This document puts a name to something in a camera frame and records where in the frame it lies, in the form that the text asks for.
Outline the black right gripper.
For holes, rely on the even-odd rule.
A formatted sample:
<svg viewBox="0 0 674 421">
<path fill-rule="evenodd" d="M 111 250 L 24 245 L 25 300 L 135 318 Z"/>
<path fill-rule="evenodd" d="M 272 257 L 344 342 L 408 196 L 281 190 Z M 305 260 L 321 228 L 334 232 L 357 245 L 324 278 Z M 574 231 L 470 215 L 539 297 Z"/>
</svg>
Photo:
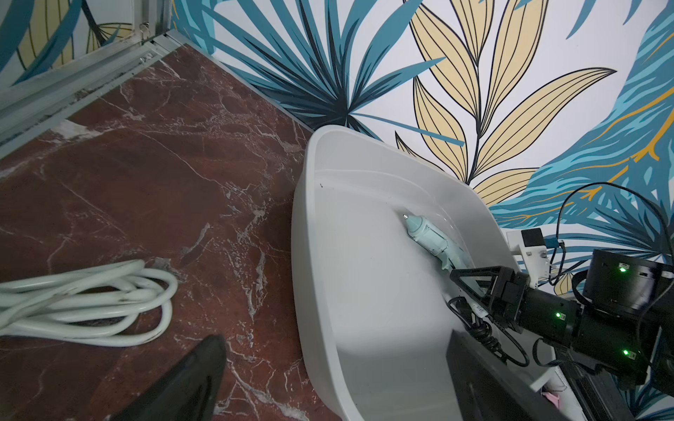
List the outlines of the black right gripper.
<svg viewBox="0 0 674 421">
<path fill-rule="evenodd" d="M 449 277 L 500 326 L 529 331 L 562 347 L 571 345 L 579 305 L 530 287 L 528 275 L 493 266 L 454 269 Z"/>
</svg>

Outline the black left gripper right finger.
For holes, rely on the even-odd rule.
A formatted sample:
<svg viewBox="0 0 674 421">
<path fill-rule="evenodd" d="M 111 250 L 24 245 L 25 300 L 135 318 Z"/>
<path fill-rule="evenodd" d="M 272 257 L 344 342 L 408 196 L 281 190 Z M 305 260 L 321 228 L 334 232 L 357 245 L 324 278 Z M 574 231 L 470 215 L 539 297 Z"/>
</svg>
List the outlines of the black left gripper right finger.
<svg viewBox="0 0 674 421">
<path fill-rule="evenodd" d="M 463 420 L 565 419 L 468 333 L 452 333 L 446 360 Z"/>
</svg>

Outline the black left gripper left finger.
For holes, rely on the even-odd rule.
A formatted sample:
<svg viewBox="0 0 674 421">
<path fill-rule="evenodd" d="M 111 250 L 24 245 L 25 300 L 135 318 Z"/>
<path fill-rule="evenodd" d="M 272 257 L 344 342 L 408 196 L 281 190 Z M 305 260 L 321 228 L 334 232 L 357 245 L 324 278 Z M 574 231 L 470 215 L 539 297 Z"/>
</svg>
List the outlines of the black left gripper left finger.
<svg viewBox="0 0 674 421">
<path fill-rule="evenodd" d="M 226 342 L 209 335 L 113 420 L 211 420 L 226 371 Z"/>
</svg>

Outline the mint green glue gun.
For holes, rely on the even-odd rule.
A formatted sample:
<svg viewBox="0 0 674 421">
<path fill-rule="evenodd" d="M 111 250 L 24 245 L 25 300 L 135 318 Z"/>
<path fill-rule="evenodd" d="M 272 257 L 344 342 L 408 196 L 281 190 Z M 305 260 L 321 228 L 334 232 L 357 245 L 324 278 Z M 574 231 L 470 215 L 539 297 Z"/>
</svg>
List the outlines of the mint green glue gun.
<svg viewBox="0 0 674 421">
<path fill-rule="evenodd" d="M 428 219 L 414 214 L 404 214 L 403 219 L 408 236 L 435 256 L 442 270 L 451 272 L 474 267 L 470 255 Z"/>
</svg>

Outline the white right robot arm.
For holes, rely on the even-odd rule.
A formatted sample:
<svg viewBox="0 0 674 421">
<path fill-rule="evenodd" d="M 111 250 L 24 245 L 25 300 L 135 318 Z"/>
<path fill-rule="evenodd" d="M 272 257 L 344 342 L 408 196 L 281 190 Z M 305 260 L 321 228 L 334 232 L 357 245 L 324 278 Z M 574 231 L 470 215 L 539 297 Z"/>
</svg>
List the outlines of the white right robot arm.
<svg viewBox="0 0 674 421">
<path fill-rule="evenodd" d="M 607 372 L 620 388 L 646 385 L 673 393 L 673 268 L 596 250 L 587 270 L 571 278 L 570 299 L 529 286 L 529 277 L 496 266 L 451 271 L 462 298 L 448 306 L 469 333 L 500 361 L 511 361 L 491 336 L 528 331 L 535 343 L 582 354 L 549 366 L 572 365 L 588 375 Z"/>
</svg>

